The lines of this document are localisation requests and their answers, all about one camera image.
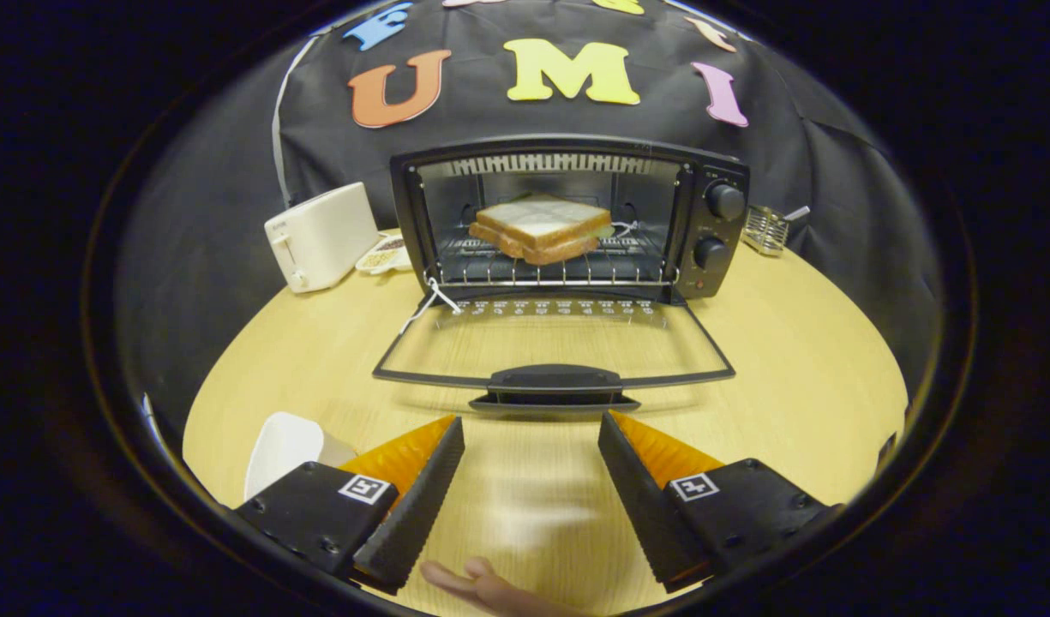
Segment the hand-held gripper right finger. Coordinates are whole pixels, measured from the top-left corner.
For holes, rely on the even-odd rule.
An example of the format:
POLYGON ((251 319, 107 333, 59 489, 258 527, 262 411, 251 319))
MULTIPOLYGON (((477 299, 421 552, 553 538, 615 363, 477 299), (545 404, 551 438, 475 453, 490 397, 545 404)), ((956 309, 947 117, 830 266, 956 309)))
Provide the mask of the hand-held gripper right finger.
POLYGON ((839 511, 763 461, 724 464, 617 410, 602 417, 598 452, 669 592, 763 561, 839 511))

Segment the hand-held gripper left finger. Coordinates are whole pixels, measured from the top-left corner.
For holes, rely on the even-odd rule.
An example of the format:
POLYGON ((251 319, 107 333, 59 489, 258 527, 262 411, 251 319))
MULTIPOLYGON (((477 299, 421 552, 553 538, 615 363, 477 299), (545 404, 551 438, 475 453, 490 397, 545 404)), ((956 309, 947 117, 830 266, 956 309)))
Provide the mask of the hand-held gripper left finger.
POLYGON ((407 586, 463 453, 462 419, 443 416, 341 466, 301 462, 236 512, 332 577, 394 595, 407 586))

